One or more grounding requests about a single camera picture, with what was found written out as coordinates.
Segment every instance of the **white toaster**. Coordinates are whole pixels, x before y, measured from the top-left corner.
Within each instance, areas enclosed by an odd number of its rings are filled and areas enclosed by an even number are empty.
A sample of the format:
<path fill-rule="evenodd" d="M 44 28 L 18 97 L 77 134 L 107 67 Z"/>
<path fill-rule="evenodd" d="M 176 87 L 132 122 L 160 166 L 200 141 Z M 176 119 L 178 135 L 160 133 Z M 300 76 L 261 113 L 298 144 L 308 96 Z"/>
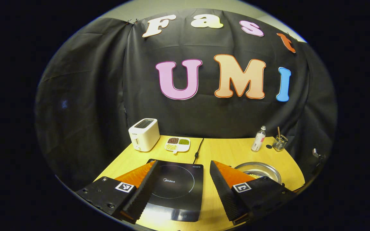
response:
<path fill-rule="evenodd" d="M 148 152 L 160 138 L 158 120 L 145 118 L 134 124 L 128 130 L 134 148 Z"/>

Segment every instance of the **induction cooktop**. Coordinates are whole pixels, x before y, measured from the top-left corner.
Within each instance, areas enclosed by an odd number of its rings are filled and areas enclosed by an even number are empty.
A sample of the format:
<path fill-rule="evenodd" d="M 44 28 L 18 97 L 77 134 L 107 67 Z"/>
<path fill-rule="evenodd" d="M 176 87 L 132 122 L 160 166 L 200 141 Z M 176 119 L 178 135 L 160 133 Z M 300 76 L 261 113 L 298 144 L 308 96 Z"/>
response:
<path fill-rule="evenodd" d="M 196 222 L 202 204 L 204 166 L 161 161 L 160 177 L 144 211 L 159 218 Z"/>

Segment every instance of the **black cloth backdrop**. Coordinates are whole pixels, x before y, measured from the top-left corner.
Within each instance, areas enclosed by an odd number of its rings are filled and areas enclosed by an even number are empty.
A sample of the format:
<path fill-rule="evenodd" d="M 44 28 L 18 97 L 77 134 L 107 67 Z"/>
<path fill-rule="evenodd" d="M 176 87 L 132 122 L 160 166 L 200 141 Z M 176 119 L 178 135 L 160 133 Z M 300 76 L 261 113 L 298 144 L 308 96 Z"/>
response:
<path fill-rule="evenodd" d="M 198 14 L 220 17 L 222 28 L 191 26 Z M 148 20 L 174 14 L 162 32 L 142 38 Z M 257 24 L 263 37 L 241 29 L 239 21 Z M 286 35 L 296 53 L 276 33 Z M 235 57 L 244 70 L 251 59 L 266 63 L 262 99 L 234 94 L 217 98 L 220 68 L 217 54 Z M 176 62 L 175 87 L 187 86 L 186 59 L 200 59 L 198 91 L 174 100 L 160 90 L 155 65 Z M 279 67 L 292 72 L 289 101 L 276 100 Z M 310 180 L 317 158 L 333 145 L 337 104 L 332 80 L 317 54 L 304 42 L 250 17 L 213 9 L 188 9 L 126 23 L 98 18 L 79 30 L 57 51 L 38 86 L 36 130 L 41 150 L 54 173 L 72 190 L 92 182 L 129 144 L 128 128 L 143 118 L 156 118 L 160 134 L 249 138 L 260 127 L 267 136 L 277 126 L 289 142 L 287 151 Z"/>

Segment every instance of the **stainless steel bowl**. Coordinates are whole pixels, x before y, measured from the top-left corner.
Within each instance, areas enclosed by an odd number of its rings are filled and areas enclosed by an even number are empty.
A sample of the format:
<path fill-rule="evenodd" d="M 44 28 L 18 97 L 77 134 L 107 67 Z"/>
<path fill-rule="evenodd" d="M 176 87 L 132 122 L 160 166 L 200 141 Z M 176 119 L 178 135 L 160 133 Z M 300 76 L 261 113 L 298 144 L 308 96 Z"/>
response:
<path fill-rule="evenodd" d="M 256 175 L 259 177 L 267 176 L 279 184 L 282 184 L 281 175 L 269 164 L 261 162 L 247 162 L 236 166 L 235 169 L 238 169 L 248 175 Z"/>

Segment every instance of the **water bottle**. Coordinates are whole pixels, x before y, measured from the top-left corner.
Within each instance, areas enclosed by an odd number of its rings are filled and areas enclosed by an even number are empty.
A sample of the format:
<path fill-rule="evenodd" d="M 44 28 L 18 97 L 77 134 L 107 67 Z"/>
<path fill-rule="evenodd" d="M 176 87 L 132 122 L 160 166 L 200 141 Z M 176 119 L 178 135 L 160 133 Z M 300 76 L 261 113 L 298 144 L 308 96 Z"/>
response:
<path fill-rule="evenodd" d="M 263 140 L 265 139 L 265 130 L 266 127 L 262 126 L 261 130 L 257 133 L 257 136 L 255 137 L 254 144 L 251 147 L 251 150 L 254 152 L 257 152 L 260 150 Z"/>

